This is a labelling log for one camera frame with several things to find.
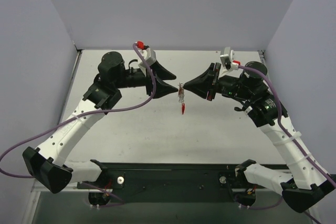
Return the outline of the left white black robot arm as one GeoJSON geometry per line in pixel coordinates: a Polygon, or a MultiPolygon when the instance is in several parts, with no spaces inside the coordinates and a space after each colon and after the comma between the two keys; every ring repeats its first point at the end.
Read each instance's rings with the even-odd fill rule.
{"type": "Polygon", "coordinates": [[[145,87],[147,95],[154,99],[178,91],[167,83],[175,80],[176,75],[159,64],[151,48],[145,47],[144,52],[145,58],[138,68],[126,67],[119,52],[104,54],[93,84],[68,120],[36,148],[24,150],[23,159],[29,173],[50,192],[56,194],[77,182],[90,182],[96,188],[106,185],[107,169],[100,162],[76,162],[67,158],[84,135],[119,102],[121,89],[145,87]]]}

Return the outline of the red tagged key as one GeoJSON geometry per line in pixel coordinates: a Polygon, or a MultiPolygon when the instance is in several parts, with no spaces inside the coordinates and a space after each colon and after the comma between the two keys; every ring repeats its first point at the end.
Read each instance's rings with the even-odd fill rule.
{"type": "Polygon", "coordinates": [[[184,88],[183,88],[183,86],[179,86],[179,89],[178,89],[179,91],[178,91],[178,97],[180,98],[180,99],[183,99],[184,98],[184,88]]]}

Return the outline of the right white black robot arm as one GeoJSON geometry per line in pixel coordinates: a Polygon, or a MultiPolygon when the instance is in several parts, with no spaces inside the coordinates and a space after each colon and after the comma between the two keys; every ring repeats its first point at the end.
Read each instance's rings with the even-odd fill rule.
{"type": "Polygon", "coordinates": [[[282,196],[294,211],[303,213],[335,190],[335,175],[318,164],[296,131],[287,110],[281,104],[268,70],[257,61],[241,66],[233,61],[231,70],[241,70],[239,77],[220,76],[220,63],[212,63],[195,79],[184,83],[184,89],[211,101],[216,94],[241,104],[235,111],[244,112],[271,141],[290,172],[267,168],[248,159],[235,168],[241,185],[261,186],[282,196]]]}

